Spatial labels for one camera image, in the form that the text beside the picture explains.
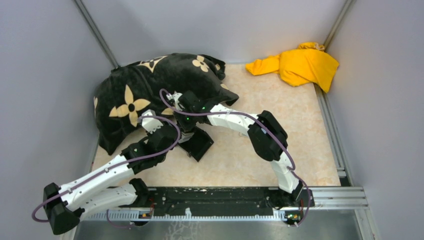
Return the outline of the aluminium front rail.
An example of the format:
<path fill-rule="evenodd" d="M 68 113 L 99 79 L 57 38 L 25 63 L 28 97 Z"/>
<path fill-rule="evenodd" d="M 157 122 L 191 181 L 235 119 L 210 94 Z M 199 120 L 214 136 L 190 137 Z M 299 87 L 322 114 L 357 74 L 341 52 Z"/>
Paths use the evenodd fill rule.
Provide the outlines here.
<path fill-rule="evenodd" d="M 366 210 L 369 208 L 362 187 L 323 186 L 310 188 L 314 210 Z"/>

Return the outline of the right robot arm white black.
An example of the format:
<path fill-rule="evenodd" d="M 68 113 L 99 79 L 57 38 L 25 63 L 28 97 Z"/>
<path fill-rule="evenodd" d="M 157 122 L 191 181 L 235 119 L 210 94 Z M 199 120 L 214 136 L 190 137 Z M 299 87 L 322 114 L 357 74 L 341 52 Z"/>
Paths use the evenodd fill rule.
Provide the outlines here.
<path fill-rule="evenodd" d="M 288 153 L 288 134 L 274 117 L 264 110 L 260 114 L 249 114 L 228 108 L 214 100 L 200 100 L 187 91 L 165 93 L 177 122 L 186 132 L 198 124 L 223 127 L 248 136 L 255 153 L 270 162 L 277 177 L 281 199 L 287 206 L 295 206 L 301 200 L 304 184 L 295 176 L 293 158 Z"/>

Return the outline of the black floral plush pillow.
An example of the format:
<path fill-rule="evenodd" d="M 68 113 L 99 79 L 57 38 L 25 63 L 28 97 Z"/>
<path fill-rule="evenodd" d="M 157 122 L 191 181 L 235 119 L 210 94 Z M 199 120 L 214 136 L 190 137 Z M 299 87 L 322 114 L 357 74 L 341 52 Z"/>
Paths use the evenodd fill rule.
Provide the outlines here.
<path fill-rule="evenodd" d="M 192 91 L 201 100 L 233 105 L 239 96 L 223 83 L 224 61 L 205 54 L 171 53 L 113 69 L 93 96 L 99 146 L 112 155 L 124 139 L 138 129 L 146 110 L 170 117 L 173 112 L 160 98 Z"/>

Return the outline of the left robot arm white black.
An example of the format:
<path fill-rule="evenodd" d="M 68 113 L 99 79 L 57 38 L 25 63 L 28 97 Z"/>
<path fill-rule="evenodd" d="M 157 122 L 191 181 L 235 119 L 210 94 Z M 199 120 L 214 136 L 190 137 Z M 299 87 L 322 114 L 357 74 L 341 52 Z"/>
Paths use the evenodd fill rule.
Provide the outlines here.
<path fill-rule="evenodd" d="M 50 202 L 43 209 L 53 234 L 64 234 L 90 215 L 111 208 L 152 205 L 148 187 L 135 175 L 163 162 L 180 134 L 176 125 L 166 123 L 95 171 L 61 186 L 47 185 L 43 200 Z"/>

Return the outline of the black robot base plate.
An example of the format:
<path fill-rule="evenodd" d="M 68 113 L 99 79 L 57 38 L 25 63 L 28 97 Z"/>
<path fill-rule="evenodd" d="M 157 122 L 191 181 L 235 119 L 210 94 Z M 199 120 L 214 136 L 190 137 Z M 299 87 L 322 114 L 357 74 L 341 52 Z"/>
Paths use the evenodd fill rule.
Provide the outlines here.
<path fill-rule="evenodd" d="M 194 216 L 270 216 L 284 211 L 289 225 L 302 221 L 314 207 L 313 193 L 303 189 L 299 199 L 277 187 L 155 187 L 143 191 L 130 208 L 147 208 L 143 217 L 182 216 L 189 208 Z"/>

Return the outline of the yellow cloth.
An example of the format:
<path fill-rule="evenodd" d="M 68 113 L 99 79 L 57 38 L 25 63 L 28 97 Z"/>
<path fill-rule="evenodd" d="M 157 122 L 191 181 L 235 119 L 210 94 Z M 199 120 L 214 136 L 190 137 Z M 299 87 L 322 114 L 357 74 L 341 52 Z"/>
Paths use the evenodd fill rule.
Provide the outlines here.
<path fill-rule="evenodd" d="M 328 93 L 339 66 L 339 62 L 325 52 L 324 45 L 304 42 L 296 49 L 247 63 L 245 69 L 254 76 L 278 74 L 292 87 L 313 83 Z"/>

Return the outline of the black card tray box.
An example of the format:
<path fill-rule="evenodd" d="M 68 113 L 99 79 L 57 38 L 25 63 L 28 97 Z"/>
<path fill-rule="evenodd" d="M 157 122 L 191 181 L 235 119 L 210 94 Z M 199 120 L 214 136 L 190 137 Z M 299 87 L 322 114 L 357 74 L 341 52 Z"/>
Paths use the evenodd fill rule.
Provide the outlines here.
<path fill-rule="evenodd" d="M 178 143 L 177 145 L 182 148 L 189 157 L 193 157 L 197 162 L 199 162 L 214 144 L 214 141 L 206 131 L 197 126 L 184 133 L 187 132 L 194 132 L 193 137 L 189 141 Z"/>

